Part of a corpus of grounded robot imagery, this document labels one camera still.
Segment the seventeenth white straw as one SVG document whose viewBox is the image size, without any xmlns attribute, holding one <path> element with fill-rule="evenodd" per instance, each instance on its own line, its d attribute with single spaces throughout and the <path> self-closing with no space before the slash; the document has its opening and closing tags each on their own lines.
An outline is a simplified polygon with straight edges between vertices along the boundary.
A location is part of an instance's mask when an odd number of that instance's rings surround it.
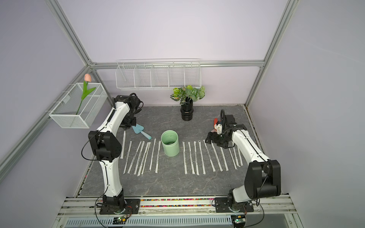
<svg viewBox="0 0 365 228">
<path fill-rule="evenodd" d="M 124 133 L 123 133 L 122 150 L 121 150 L 120 159 L 124 158 L 125 138 L 126 138 L 126 131 L 124 131 Z"/>
</svg>

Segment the twelfth white straw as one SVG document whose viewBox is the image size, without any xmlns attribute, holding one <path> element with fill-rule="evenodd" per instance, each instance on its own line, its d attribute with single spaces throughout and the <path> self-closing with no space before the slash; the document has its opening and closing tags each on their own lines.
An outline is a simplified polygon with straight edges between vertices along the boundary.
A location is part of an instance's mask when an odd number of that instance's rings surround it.
<svg viewBox="0 0 365 228">
<path fill-rule="evenodd" d="M 155 146 L 156 146 L 156 138 L 154 139 L 154 143 L 153 143 L 153 147 L 152 147 L 152 154 L 151 154 L 151 160 L 150 160 L 150 165 L 149 165 L 149 171 L 152 171 L 152 165 L 153 165 L 153 159 L 154 159 Z"/>
</svg>

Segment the green cylindrical storage cup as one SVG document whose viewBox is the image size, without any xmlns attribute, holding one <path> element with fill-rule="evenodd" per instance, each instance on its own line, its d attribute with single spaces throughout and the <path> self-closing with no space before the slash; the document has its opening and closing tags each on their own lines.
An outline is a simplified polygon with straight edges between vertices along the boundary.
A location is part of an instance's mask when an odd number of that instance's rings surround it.
<svg viewBox="0 0 365 228">
<path fill-rule="evenodd" d="M 169 157 L 174 157 L 180 152 L 179 137 L 177 132 L 167 130 L 161 135 L 161 142 L 164 153 Z"/>
</svg>

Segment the thirteenth white straw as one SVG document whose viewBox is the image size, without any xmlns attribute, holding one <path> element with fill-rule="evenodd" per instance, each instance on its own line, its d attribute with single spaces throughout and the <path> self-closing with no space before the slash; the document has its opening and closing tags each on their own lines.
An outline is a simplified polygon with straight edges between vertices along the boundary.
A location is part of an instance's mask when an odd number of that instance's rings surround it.
<svg viewBox="0 0 365 228">
<path fill-rule="evenodd" d="M 145 158 L 146 158 L 146 154 L 147 154 L 147 151 L 148 151 L 148 148 L 149 148 L 149 145 L 150 145 L 151 142 L 148 142 L 146 144 L 146 147 L 145 147 L 145 151 L 144 151 L 144 154 L 143 154 L 143 159 L 141 161 L 141 164 L 140 164 L 140 167 L 139 167 L 139 170 L 138 170 L 138 174 L 137 176 L 140 176 L 141 173 L 142 173 L 142 169 L 143 169 L 143 166 L 144 166 L 144 162 L 145 162 Z"/>
</svg>

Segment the sixteenth white straw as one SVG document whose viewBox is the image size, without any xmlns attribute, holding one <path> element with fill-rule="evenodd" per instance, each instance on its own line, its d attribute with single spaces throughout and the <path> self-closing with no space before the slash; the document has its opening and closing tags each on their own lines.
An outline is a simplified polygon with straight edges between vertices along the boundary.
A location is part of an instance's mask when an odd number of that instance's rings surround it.
<svg viewBox="0 0 365 228">
<path fill-rule="evenodd" d="M 132 147 L 132 141 L 129 142 L 129 147 L 128 147 L 128 152 L 127 152 L 127 157 L 125 160 L 125 167 L 124 167 L 123 175 L 126 173 L 131 147 Z"/>
</svg>

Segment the fifteenth white straw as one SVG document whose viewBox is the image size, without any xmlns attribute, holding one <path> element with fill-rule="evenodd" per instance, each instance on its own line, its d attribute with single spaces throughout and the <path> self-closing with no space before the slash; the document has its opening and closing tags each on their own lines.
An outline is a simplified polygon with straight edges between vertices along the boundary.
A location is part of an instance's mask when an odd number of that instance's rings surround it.
<svg viewBox="0 0 365 228">
<path fill-rule="evenodd" d="M 141 144 L 142 144 L 142 141 L 140 141 L 140 143 L 138 144 L 138 147 L 137 147 L 136 153 L 135 153 L 134 157 L 132 158 L 131 164 L 130 164 L 129 169 L 128 169 L 128 171 L 127 171 L 127 173 L 128 173 L 128 174 L 130 174 L 130 173 L 131 173 L 131 170 L 132 170 L 132 167 L 133 167 L 134 161 L 135 161 L 135 159 L 136 159 L 136 157 L 137 157 L 137 155 L 138 155 L 138 151 L 140 150 Z"/>
</svg>

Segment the fourteenth white straw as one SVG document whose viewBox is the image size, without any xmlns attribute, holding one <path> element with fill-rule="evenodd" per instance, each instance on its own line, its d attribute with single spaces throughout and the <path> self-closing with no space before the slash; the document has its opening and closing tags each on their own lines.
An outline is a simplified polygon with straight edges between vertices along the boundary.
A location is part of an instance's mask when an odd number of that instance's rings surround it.
<svg viewBox="0 0 365 228">
<path fill-rule="evenodd" d="M 138 169 L 138 167 L 139 167 L 139 163 L 140 163 L 141 154 L 142 154 L 142 150 L 143 150 L 144 144 L 145 144 L 145 141 L 142 141 L 142 144 L 141 144 L 141 146 L 140 146 L 140 151 L 139 151 L 139 154 L 138 154 L 138 159 L 137 159 L 137 163 L 136 163 L 136 167 L 135 167 L 134 175 L 136 175 L 136 174 L 137 174 L 137 169 Z"/>
</svg>

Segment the eleventh white straw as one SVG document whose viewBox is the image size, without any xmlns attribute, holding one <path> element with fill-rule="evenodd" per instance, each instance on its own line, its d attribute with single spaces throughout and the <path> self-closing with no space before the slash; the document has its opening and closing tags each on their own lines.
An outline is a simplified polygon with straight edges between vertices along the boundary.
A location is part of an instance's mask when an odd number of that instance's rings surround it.
<svg viewBox="0 0 365 228">
<path fill-rule="evenodd" d="M 157 158 L 156 158 L 155 173 L 158 173 L 160 150 L 161 150 L 161 141 L 158 142 L 158 152 L 157 152 Z"/>
</svg>

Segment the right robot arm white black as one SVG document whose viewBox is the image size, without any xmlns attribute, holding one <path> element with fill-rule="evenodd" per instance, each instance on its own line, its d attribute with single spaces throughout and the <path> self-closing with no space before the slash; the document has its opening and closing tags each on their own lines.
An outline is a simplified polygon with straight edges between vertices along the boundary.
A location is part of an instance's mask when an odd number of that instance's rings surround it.
<svg viewBox="0 0 365 228">
<path fill-rule="evenodd" d="M 248 164 L 244 184 L 228 194 L 228 205 L 232 211 L 243 209 L 251 200 L 281 195 L 281 167 L 277 160 L 266 156 L 252 140 L 242 124 L 217 122 L 205 140 L 208 144 L 228 149 L 232 142 L 238 147 Z"/>
</svg>

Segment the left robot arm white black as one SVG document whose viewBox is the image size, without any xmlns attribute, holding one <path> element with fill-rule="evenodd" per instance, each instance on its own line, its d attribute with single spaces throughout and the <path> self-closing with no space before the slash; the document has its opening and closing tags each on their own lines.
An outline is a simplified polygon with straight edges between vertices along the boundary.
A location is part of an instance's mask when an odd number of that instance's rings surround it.
<svg viewBox="0 0 365 228">
<path fill-rule="evenodd" d="M 118 95 L 114 98 L 113 107 L 105 121 L 96 131 L 88 134 L 89 143 L 102 168 L 104 179 L 103 205 L 116 209 L 117 213 L 125 210 L 123 187 L 119 177 L 119 157 L 122 144 L 117 139 L 119 128 L 124 130 L 136 126 L 135 115 L 141 112 L 143 102 L 135 93 Z"/>
</svg>

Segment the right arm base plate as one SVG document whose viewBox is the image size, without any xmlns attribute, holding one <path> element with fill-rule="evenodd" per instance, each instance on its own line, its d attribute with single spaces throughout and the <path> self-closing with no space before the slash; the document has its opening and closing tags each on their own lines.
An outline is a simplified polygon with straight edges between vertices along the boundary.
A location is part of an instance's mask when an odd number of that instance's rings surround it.
<svg viewBox="0 0 365 228">
<path fill-rule="evenodd" d="M 212 200 L 212 206 L 215 207 L 217 213 L 247 213 L 254 212 L 251 201 L 236 203 L 228 197 L 216 197 Z"/>
</svg>

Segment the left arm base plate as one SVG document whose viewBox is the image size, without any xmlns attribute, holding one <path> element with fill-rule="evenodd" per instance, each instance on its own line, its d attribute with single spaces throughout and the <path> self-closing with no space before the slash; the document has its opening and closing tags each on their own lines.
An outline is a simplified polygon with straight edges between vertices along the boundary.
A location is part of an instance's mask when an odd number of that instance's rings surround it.
<svg viewBox="0 0 365 228">
<path fill-rule="evenodd" d="M 97 208 L 100 208 L 101 215 L 119 215 L 119 214 L 137 214 L 140 208 L 140 199 L 128 198 L 124 199 L 124 204 L 115 206 L 107 205 L 105 203 L 98 202 L 96 204 Z"/>
</svg>

